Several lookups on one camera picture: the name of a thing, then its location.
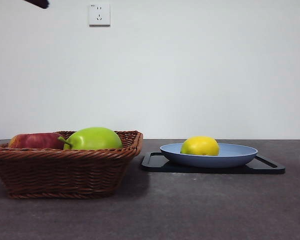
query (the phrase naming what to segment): lemon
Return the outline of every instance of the lemon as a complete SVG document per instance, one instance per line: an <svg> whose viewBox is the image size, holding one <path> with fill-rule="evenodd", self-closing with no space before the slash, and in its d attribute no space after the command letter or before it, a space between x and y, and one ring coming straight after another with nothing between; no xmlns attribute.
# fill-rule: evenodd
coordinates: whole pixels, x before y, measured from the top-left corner
<svg viewBox="0 0 300 240"><path fill-rule="evenodd" d="M212 137L193 136L184 141L180 153L217 156L219 154L219 145Z"/></svg>

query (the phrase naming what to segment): gray table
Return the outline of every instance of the gray table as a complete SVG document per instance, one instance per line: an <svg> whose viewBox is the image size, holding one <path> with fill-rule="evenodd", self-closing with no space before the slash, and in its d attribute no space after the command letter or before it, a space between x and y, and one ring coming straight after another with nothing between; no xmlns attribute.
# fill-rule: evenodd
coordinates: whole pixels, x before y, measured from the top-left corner
<svg viewBox="0 0 300 240"><path fill-rule="evenodd" d="M145 139L112 197L7 198L0 181L0 240L300 240L300 140L219 140L259 150L282 175L158 173Z"/></svg>

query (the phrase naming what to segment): wall socket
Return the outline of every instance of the wall socket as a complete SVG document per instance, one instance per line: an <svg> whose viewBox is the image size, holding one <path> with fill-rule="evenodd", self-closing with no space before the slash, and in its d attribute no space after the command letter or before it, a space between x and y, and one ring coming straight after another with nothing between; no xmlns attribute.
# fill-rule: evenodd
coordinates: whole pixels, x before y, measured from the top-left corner
<svg viewBox="0 0 300 240"><path fill-rule="evenodd" d="M110 26L109 3L92 3L89 5L89 26Z"/></svg>

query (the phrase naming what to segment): wicker basket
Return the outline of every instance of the wicker basket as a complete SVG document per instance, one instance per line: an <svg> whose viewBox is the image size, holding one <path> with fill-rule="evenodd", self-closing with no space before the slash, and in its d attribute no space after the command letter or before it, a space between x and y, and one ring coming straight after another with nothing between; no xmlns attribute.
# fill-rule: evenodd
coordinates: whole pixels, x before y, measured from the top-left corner
<svg viewBox="0 0 300 240"><path fill-rule="evenodd" d="M68 138L74 131L58 131ZM123 148L59 150L0 145L0 179L14 199L111 196L142 148L143 134L116 131Z"/></svg>

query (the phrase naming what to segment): blue plate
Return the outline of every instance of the blue plate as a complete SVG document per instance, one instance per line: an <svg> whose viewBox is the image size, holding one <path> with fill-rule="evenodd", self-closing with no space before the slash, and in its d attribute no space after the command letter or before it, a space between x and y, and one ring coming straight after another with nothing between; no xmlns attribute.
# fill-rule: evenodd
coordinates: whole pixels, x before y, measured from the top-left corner
<svg viewBox="0 0 300 240"><path fill-rule="evenodd" d="M200 167L200 168L232 168L245 165L251 162L258 153L258 150L243 145L218 143L219 155L191 155L180 153L183 143L173 143L160 147L163 155L171 162Z"/></svg>

